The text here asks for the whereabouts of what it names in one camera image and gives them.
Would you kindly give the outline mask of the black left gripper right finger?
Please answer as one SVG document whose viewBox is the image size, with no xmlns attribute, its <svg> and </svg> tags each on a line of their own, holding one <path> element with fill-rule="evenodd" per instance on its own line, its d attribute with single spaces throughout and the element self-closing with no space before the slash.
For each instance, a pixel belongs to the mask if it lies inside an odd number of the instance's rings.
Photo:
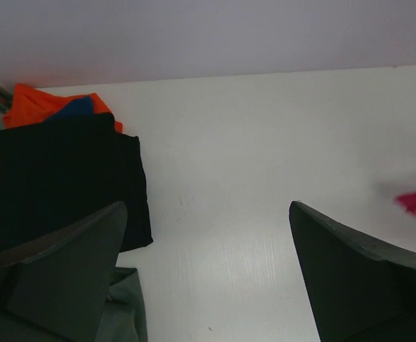
<svg viewBox="0 0 416 342">
<path fill-rule="evenodd" d="M 416 253 L 301 202 L 293 243 L 321 341 L 416 341 Z"/>
</svg>

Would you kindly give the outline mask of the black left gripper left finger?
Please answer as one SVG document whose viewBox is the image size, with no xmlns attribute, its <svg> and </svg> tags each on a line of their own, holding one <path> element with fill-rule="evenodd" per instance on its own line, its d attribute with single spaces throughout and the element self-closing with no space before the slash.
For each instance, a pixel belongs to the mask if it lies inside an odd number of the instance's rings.
<svg viewBox="0 0 416 342">
<path fill-rule="evenodd" d="M 0 253 L 0 341 L 94 341 L 125 233 L 115 202 Z"/>
</svg>

